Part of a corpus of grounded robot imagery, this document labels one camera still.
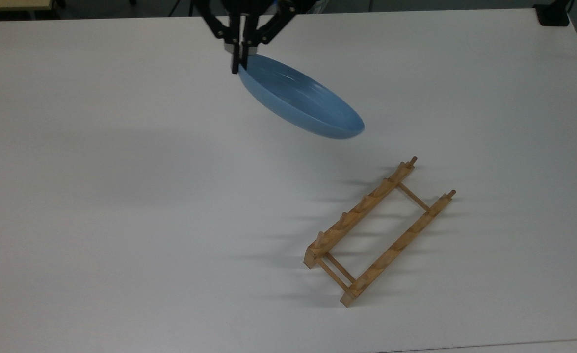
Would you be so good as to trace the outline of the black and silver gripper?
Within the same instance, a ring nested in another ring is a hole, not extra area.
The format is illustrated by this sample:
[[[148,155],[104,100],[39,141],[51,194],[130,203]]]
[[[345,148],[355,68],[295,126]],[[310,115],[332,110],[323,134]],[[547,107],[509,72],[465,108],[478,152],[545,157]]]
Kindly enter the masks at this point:
[[[245,17],[241,66],[248,67],[248,58],[259,44],[268,44],[289,22],[300,13],[299,0],[220,0],[228,15],[224,25],[210,9],[209,0],[194,0],[193,6],[201,14],[212,34],[224,41],[224,47],[232,55],[232,74],[237,74],[240,61],[240,20]],[[270,20],[259,26],[260,16],[275,8]]]

